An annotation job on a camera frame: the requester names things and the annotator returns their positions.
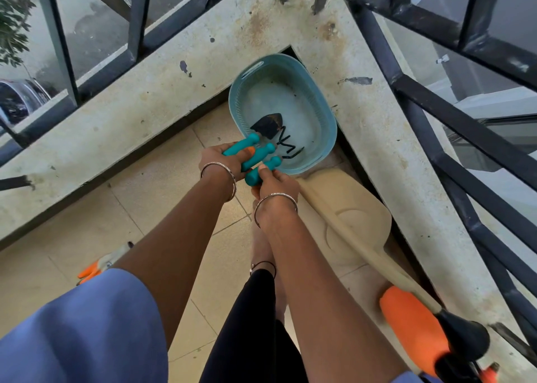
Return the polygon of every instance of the tree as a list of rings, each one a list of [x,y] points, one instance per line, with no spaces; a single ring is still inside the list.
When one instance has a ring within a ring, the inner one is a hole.
[[[30,25],[26,21],[33,7],[35,4],[30,0],[0,0],[0,64],[22,64],[18,55],[29,50],[25,32]]]

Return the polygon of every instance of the black pants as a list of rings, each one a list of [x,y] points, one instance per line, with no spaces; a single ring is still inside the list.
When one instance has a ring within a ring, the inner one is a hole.
[[[274,280],[264,269],[244,285],[214,343],[200,382],[307,382],[302,357],[275,319]]]

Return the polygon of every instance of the car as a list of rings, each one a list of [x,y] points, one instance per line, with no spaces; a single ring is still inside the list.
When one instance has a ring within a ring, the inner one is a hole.
[[[0,79],[0,119],[16,126],[49,101],[51,91],[36,79]]]

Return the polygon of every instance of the trowel blade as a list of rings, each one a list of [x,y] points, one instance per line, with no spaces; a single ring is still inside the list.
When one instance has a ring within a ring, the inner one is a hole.
[[[281,130],[281,126],[284,124],[284,119],[280,113],[267,114],[261,117],[252,127],[253,131],[258,132],[269,140],[272,140],[278,131]]]

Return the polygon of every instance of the foot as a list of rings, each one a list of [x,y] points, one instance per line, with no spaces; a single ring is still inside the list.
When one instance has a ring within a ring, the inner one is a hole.
[[[276,265],[269,240],[265,236],[265,233],[263,233],[263,230],[261,230],[253,221],[252,236],[252,264],[268,261]],[[259,269],[268,270],[272,275],[274,275],[274,267],[268,263],[261,263],[253,270],[256,271]],[[274,289],[276,294],[276,319],[278,319],[281,323],[284,323],[284,314],[287,308],[287,297],[285,295],[284,285],[278,272],[276,272],[276,278],[274,279]]]

